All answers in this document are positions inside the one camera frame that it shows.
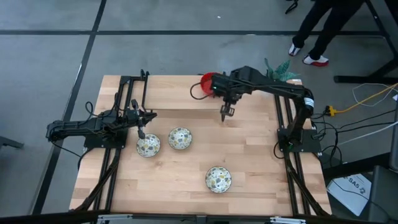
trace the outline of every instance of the cable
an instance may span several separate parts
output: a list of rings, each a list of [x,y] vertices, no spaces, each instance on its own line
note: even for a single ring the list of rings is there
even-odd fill
[[[206,95],[206,96],[204,96],[204,97],[201,97],[201,98],[196,98],[196,97],[194,97],[193,96],[193,94],[192,94],[192,89],[193,89],[193,87],[195,87],[195,86],[197,86],[197,85],[200,85],[202,82],[198,82],[198,83],[195,83],[195,84],[193,84],[192,86],[191,86],[191,89],[189,89],[189,93],[191,94],[191,97],[192,98],[194,98],[195,100],[203,100],[203,99],[205,99],[205,98],[207,98],[207,97],[209,97],[209,96],[211,96],[212,94],[208,94],[208,95]]]
[[[77,156],[77,157],[79,157],[79,158],[81,159],[81,156],[79,156],[78,154],[72,152],[71,150],[65,149],[64,147],[61,147],[61,146],[55,144],[54,142],[51,142],[51,143],[52,143],[54,146],[57,146],[57,147],[60,148],[60,149],[63,149],[63,150],[65,150],[65,151],[69,152],[69,153],[72,153],[73,155],[75,155],[75,156]]]
[[[336,128],[336,129],[343,129],[344,127],[347,127],[347,126],[350,126],[350,125],[353,125],[353,124],[358,124],[358,123],[360,123],[360,122],[367,121],[367,120],[373,119],[373,118],[377,118],[377,117],[380,117],[380,116],[382,116],[382,115],[385,115],[385,114],[388,114],[388,113],[392,113],[392,112],[395,112],[395,111],[396,111],[396,110],[390,110],[390,111],[387,111],[387,112],[384,112],[384,113],[381,113],[381,114],[378,114],[378,115],[375,115],[375,116],[372,116],[372,117],[369,117],[369,118],[362,119],[362,120],[360,120],[360,121],[355,121],[355,122],[350,123],[350,124],[345,124],[345,125],[343,125],[342,127]],[[325,131],[326,129],[334,129],[334,128],[323,128],[322,130],[319,131],[319,133],[321,133],[322,131]]]
[[[387,217],[388,217],[389,220],[392,220],[392,218],[391,218],[391,216],[388,214],[388,212],[387,212],[385,209],[383,209],[380,205],[378,205],[377,203],[372,202],[370,199],[366,198],[365,196],[363,196],[363,195],[361,195],[361,194],[359,194],[359,193],[356,193],[356,192],[353,192],[353,191],[350,191],[350,190],[343,189],[340,185],[338,185],[338,184],[335,182],[335,180],[331,180],[331,181],[333,181],[333,183],[335,183],[336,186],[339,187],[342,191],[345,191],[345,192],[348,192],[348,193],[352,193],[352,194],[356,194],[356,195],[361,196],[362,198],[365,198],[366,200],[368,200],[368,202],[372,203],[372,204],[375,205],[377,208],[380,208],[380,210],[382,210],[382,211],[387,215]]]
[[[377,102],[374,103],[373,105],[366,105],[366,104],[364,104],[364,103],[358,102],[358,100],[356,99],[356,96],[355,96],[355,90],[356,90],[357,88],[359,88],[359,87],[364,86],[364,85],[381,85],[381,86],[389,87],[389,86],[387,86],[387,85],[385,85],[385,84],[379,84],[379,83],[363,83],[363,84],[361,84],[361,85],[359,85],[359,86],[357,86],[357,87],[354,87],[354,88],[352,89],[352,92],[353,92],[353,96],[354,96],[355,102],[359,103],[359,104],[362,105],[362,106],[368,106],[368,107],[376,106],[376,105],[378,105],[380,102],[382,102],[383,100],[385,100],[385,99],[387,98],[387,96],[388,96],[393,90],[396,91],[396,92],[398,92],[398,90],[396,90],[395,88],[391,88],[390,91],[384,96],[383,99],[377,101]]]
[[[323,116],[323,136],[319,139],[319,141],[322,141],[323,138],[326,136],[326,121],[325,121],[325,117]]]
[[[358,123],[360,123],[360,122],[367,121],[367,120],[369,120],[369,119],[377,118],[377,117],[380,117],[380,116],[382,116],[382,115],[385,115],[385,114],[388,114],[388,113],[392,113],[392,112],[394,112],[394,111],[396,111],[396,109],[395,109],[395,110],[390,110],[390,111],[387,111],[387,112],[384,112],[384,113],[381,113],[381,114],[378,114],[378,115],[375,115],[375,116],[372,116],[372,117],[370,117],[370,118],[365,118],[365,119],[362,119],[362,120],[360,120],[360,121],[356,121],[356,122],[353,122],[353,123],[350,123],[350,124],[345,124],[345,125],[343,125],[342,127],[338,128],[338,129],[341,129],[341,128],[343,128],[343,127],[347,127],[347,126],[349,126],[349,125],[358,124]]]
[[[398,83],[396,83],[396,84],[394,84],[394,85],[392,85],[392,86],[389,86],[388,88],[386,88],[386,89],[380,91],[379,93],[373,94],[373,95],[369,96],[368,98],[366,98],[366,99],[364,99],[364,100],[362,100],[362,101],[360,101],[360,102],[357,102],[356,104],[354,104],[353,106],[350,106],[349,108],[347,108],[347,109],[345,109],[345,110],[338,111],[338,110],[336,110],[336,109],[333,109],[332,106],[329,106],[329,109],[330,109],[330,116],[334,116],[335,114],[338,114],[338,113],[345,113],[345,112],[347,112],[347,111],[353,109],[354,107],[356,107],[356,106],[358,106],[358,105],[364,103],[365,101],[368,101],[368,100],[370,100],[371,98],[374,98],[375,96],[378,96],[378,95],[384,93],[384,92],[387,91],[387,90],[390,90],[390,89],[395,88],[397,85],[398,85]]]
[[[80,163],[81,163],[81,160],[83,159],[83,157],[84,157],[87,153],[89,153],[91,150],[92,150],[92,148],[91,148],[91,149],[87,149],[86,152],[83,153],[83,154],[81,155],[79,161],[77,162],[77,170],[80,169]]]
[[[332,146],[328,146],[328,147],[326,147],[326,148],[324,148],[323,150],[322,150],[322,152],[325,152],[327,149],[329,149],[329,148],[331,148],[331,147],[333,147],[333,149],[331,150],[331,152],[330,152],[330,157],[329,157],[329,161],[328,162],[326,162],[326,163],[322,163],[323,165],[324,164],[328,164],[328,163],[330,163],[330,166],[332,167],[332,162],[331,162],[331,160],[332,160],[332,158],[333,158],[333,156],[335,155],[335,153],[336,153],[336,151],[338,150],[339,151],[339,153],[340,153],[340,164],[342,164],[343,163],[343,154],[341,153],[341,149],[337,146],[337,144],[338,144],[338,132],[337,132],[337,129],[333,126],[333,125],[331,125],[330,123],[327,123],[327,122],[314,122],[314,123],[319,123],[319,124],[327,124],[327,125],[329,125],[329,126],[331,126],[334,130],[335,130],[335,135],[336,135],[336,138],[335,138],[335,144],[334,145],[332,145]]]
[[[356,138],[353,138],[353,139],[347,140],[347,141],[345,141],[345,142],[342,142],[342,143],[340,143],[340,144],[339,144],[339,146],[341,146],[341,145],[344,145],[344,144],[346,144],[346,143],[349,143],[349,142],[351,142],[351,141],[355,141],[355,140],[358,140],[358,139],[364,138],[364,137],[366,137],[366,136],[370,136],[370,135],[372,135],[372,134],[379,133],[379,132],[381,132],[381,131],[384,131],[384,130],[386,130],[386,129],[389,129],[389,128],[391,128],[391,127],[395,126],[396,124],[398,124],[398,121],[397,121],[397,122],[395,122],[395,123],[392,123],[392,124],[388,125],[387,127],[384,127],[384,128],[382,128],[382,129],[380,129],[380,130],[373,131],[373,132],[371,132],[371,133],[364,134],[364,135],[362,135],[362,136],[359,136],[359,137],[356,137]]]
[[[348,131],[354,131],[354,130],[361,129],[361,128],[367,128],[367,127],[378,126],[378,125],[393,124],[393,123],[394,123],[394,122],[386,122],[386,123],[378,123],[378,124],[369,124],[369,125],[359,126],[359,127],[356,127],[356,128],[351,128],[351,129],[344,130],[344,131],[338,131],[337,133],[345,133],[345,132],[348,132]]]
[[[277,156],[276,155],[276,146],[279,144],[279,141],[275,144],[275,146],[274,146],[274,156],[276,157],[276,158],[278,158],[278,159],[284,159],[285,157],[279,157],[279,156]]]
[[[115,93],[115,94],[114,94],[113,105],[112,105],[112,108],[110,109],[110,111],[108,112],[108,114],[104,114],[104,115],[101,115],[101,114],[98,114],[98,115],[97,115],[97,114],[94,114],[94,113],[93,113],[94,106],[93,106],[93,103],[90,102],[90,101],[87,101],[87,102],[86,102],[86,104],[85,104],[85,109],[86,109],[87,113],[89,113],[91,116],[98,117],[98,118],[105,118],[105,117],[111,115],[111,114],[112,114],[112,111],[115,109],[115,107],[116,107],[118,110],[125,111],[125,110],[120,109],[120,108],[119,108],[119,105],[117,105],[117,103],[116,103],[116,98],[117,98],[117,97],[118,97],[118,93]]]
[[[314,115],[319,115],[319,117],[316,117],[316,118],[311,117],[311,119],[323,118],[323,117],[326,115],[326,111],[324,111],[324,112],[322,112],[322,113],[315,113],[315,114],[313,114],[312,116],[314,116]]]

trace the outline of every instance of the desk leg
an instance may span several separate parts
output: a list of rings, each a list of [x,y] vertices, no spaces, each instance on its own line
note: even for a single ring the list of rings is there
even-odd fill
[[[1,146],[11,146],[11,147],[14,147],[17,149],[20,149],[23,147],[23,143],[19,143],[17,141],[14,141],[14,140],[11,140],[11,139],[8,139],[5,137],[1,137],[1,136],[0,136],[0,145]]]
[[[338,177],[346,177],[353,174],[368,172],[373,170],[374,166],[389,167],[390,152],[373,156],[360,161],[349,162],[346,164],[334,166],[323,170],[325,179],[334,179]]]

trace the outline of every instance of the leg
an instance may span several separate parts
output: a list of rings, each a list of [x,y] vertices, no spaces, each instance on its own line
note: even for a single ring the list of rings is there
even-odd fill
[[[19,149],[23,144],[0,136],[0,147],[1,146],[11,146]]]
[[[331,40],[361,8],[363,2],[363,0],[346,0],[333,6],[314,48],[309,53],[313,60],[319,60]]]
[[[298,30],[298,34],[293,37],[293,44],[297,48],[304,47],[304,41],[310,35],[312,29],[318,24],[323,15],[331,8],[331,0],[317,0],[311,8],[311,11],[305,17]]]

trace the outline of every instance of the red cup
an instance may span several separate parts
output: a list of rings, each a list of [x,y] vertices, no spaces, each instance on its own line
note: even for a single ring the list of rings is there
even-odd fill
[[[201,77],[200,86],[206,95],[213,94],[213,90],[210,88],[211,88],[211,77],[214,74],[217,74],[217,73],[216,72],[208,72]]]

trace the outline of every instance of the sneaker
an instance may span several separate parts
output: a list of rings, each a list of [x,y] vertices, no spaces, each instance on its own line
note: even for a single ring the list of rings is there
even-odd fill
[[[324,56],[321,55],[321,57],[318,60],[312,59],[309,55],[305,57],[303,60],[304,64],[307,65],[314,65],[318,67],[324,67],[329,64],[329,59],[325,58]]]
[[[300,48],[298,48],[294,44],[292,44],[292,46],[289,49],[289,55],[290,56],[296,56],[299,53],[300,50],[301,50]]]

